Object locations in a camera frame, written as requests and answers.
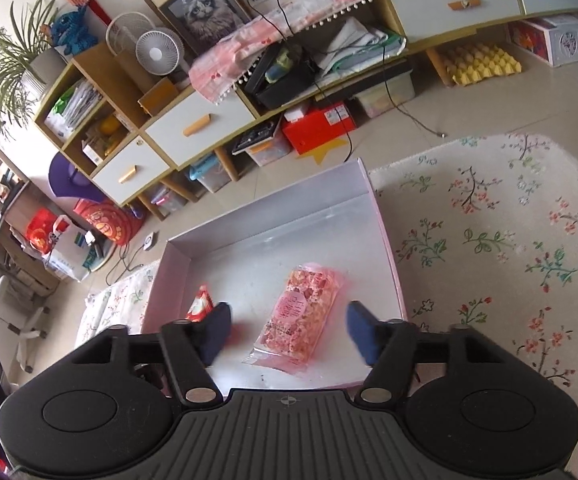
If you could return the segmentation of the red candy bag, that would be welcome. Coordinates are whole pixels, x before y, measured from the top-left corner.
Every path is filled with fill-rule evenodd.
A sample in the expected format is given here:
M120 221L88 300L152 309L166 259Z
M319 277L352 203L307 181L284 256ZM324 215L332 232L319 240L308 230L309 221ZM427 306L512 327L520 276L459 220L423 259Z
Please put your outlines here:
M214 304L208 286L202 284L193 298L193 302L185 315L185 320L193 323L201 322L213 309Z

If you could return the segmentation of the pink nougat pack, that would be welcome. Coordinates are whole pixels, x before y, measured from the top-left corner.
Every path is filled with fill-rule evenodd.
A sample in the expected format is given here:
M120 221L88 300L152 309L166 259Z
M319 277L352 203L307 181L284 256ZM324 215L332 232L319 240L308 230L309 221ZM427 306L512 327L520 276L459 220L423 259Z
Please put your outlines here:
M342 274L328 266L293 268L243 363L288 374L305 370L343 285Z

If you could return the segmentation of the pink cardboard box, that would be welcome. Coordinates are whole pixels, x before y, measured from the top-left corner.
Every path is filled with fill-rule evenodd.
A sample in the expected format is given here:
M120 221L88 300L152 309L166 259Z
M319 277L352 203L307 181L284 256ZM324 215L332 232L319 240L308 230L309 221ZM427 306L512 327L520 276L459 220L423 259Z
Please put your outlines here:
M246 358L290 271L316 263L343 287L309 365L295 374ZM182 318L201 285L231 306L231 336L209 368L232 388L319 389L359 385L369 373L347 334L345 311L359 300L382 320L404 318L402 287L373 185L360 160L295 182L167 242L144 315L143 333Z

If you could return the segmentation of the red lantern bag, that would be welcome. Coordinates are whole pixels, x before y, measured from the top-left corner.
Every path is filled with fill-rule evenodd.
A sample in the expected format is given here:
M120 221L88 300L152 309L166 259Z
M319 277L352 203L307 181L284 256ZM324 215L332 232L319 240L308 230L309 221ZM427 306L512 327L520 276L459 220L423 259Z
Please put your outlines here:
M126 246L145 222L110 202L95 203L83 198L75 204L74 212L118 246Z

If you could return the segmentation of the white shopping bag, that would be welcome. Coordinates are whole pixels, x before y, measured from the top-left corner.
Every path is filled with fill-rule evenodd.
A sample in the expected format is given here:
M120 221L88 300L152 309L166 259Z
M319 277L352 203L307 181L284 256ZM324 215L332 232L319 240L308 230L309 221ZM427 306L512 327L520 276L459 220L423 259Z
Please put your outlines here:
M66 214L56 216L49 209L40 208L27 225L24 237L51 270L83 282L98 258L87 234Z

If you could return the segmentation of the floral tablecloth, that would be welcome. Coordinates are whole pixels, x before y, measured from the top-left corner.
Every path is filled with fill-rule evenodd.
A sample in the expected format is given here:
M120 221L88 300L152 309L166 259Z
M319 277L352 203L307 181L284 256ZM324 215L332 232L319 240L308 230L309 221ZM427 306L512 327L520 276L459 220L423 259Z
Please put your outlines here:
M578 162L546 136L471 136L366 170L403 320L469 325L578 406ZM76 339L142 333L161 259L86 302ZM578 476L578 444L570 469Z

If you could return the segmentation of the red shoe box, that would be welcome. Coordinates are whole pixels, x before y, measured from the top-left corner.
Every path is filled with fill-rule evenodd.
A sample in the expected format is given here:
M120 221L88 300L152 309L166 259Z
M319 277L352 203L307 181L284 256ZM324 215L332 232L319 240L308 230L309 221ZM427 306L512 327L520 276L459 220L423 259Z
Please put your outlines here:
M280 125L283 135L299 155L320 148L356 128L355 120L344 102L323 108L312 107L302 118Z

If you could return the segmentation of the white office chair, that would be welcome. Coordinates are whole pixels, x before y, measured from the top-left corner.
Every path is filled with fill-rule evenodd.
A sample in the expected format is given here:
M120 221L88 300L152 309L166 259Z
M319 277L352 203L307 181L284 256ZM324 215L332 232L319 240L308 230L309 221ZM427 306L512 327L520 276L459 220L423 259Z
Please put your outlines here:
M0 364L8 375L14 366L25 374L34 372L31 341L47 337L45 325L50 311L42 298L27 298L14 288L8 276L0 278Z

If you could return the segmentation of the wooden tv cabinet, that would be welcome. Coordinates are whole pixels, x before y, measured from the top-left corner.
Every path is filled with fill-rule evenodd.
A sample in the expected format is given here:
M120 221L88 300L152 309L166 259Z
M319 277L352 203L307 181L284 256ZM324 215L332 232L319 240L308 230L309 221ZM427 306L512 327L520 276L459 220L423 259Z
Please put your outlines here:
M446 42L524 18L578 12L578 0L295 0L260 13L235 0L148 0L101 44L60 18L75 54L35 122L56 145L52 192L125 206L206 154L313 94L367 81L404 55L438 61Z

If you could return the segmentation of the pink cloth on cabinet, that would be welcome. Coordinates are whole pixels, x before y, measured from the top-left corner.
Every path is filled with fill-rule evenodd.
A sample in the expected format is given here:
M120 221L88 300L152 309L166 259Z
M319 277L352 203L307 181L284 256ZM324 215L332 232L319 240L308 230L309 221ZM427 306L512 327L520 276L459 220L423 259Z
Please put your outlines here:
M266 48L295 32L325 24L370 0L292 0L259 15L219 40L191 65L191 87L217 104Z

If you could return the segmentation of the black storage tray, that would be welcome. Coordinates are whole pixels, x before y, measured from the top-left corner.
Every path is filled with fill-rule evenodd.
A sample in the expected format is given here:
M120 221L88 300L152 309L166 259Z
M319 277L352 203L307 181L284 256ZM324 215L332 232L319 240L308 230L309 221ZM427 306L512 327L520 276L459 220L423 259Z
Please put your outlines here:
M286 41L276 42L264 51L243 92L257 104L272 110L309 88L318 72L317 64L303 47Z

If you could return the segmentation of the yellow egg tray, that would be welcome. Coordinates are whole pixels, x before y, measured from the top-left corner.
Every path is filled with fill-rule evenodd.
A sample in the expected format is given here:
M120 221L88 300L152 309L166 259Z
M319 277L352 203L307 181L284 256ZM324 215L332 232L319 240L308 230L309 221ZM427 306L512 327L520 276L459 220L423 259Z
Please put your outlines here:
M497 44L458 46L442 53L441 61L451 80L460 87L522 72L521 63Z

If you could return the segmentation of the white desk fan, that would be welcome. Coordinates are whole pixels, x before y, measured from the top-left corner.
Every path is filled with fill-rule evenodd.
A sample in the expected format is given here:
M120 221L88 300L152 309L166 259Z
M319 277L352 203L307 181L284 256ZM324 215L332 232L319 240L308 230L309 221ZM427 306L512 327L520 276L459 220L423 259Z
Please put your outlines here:
M167 76L182 70L187 73L182 39L173 30L157 27L140 35L135 44L138 63L155 76Z

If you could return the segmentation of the potted green plant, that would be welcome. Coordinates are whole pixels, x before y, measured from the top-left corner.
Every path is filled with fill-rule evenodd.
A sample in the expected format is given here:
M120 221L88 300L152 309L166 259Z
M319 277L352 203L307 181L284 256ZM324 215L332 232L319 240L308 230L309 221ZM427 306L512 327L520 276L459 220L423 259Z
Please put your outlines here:
M51 49L44 29L57 18L58 0L35 0L17 9L9 6L9 24L0 26L0 136L28 124L35 100L25 90L23 77L41 80L32 63Z

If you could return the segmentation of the framed cat picture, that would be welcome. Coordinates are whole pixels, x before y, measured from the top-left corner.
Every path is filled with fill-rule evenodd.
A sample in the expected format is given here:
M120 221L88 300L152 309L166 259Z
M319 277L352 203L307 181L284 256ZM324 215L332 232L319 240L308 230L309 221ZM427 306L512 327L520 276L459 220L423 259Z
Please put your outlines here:
M147 6L199 56L251 21L240 0L146 0Z

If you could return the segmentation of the white decorative box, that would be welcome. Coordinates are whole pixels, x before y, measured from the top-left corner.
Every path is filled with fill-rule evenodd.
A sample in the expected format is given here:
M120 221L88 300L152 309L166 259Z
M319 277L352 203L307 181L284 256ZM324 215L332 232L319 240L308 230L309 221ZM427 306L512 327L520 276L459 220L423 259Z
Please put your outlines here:
M551 67L578 62L578 18L573 15L510 22L506 34L511 44Z

